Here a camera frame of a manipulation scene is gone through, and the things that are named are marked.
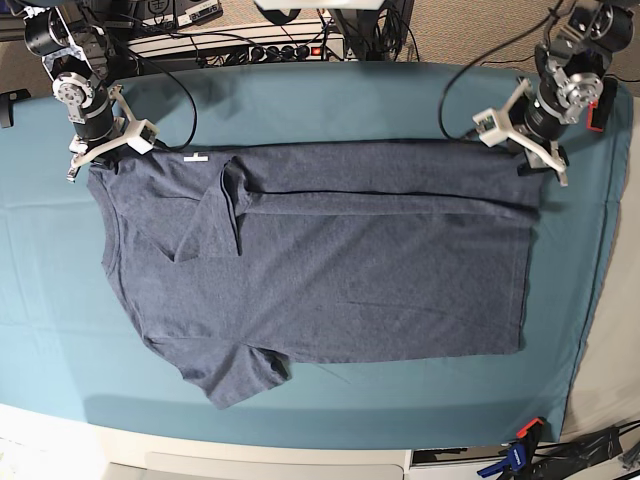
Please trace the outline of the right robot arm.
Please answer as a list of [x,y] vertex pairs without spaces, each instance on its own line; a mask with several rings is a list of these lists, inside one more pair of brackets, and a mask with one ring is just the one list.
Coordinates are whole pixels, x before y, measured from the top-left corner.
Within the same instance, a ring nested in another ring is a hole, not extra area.
[[99,17],[79,2],[27,5],[21,14],[26,47],[41,59],[52,94],[75,130],[67,180],[74,182],[91,163],[113,169],[116,151],[124,147],[138,154],[151,151],[159,130],[136,118],[125,100],[116,82],[125,60]]

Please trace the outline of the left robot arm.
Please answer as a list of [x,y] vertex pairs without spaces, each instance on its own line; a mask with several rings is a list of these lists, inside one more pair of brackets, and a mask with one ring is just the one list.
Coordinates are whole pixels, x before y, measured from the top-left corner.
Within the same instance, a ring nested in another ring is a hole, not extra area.
[[588,130],[604,131],[618,88],[608,70],[613,56],[633,40],[633,9],[638,4],[573,1],[567,23],[555,35],[551,30],[560,14],[553,11],[534,51],[539,82],[519,78],[502,107],[476,114],[479,140],[488,147],[504,144],[522,153],[520,176],[552,171],[566,186],[569,159],[559,139],[582,116]]

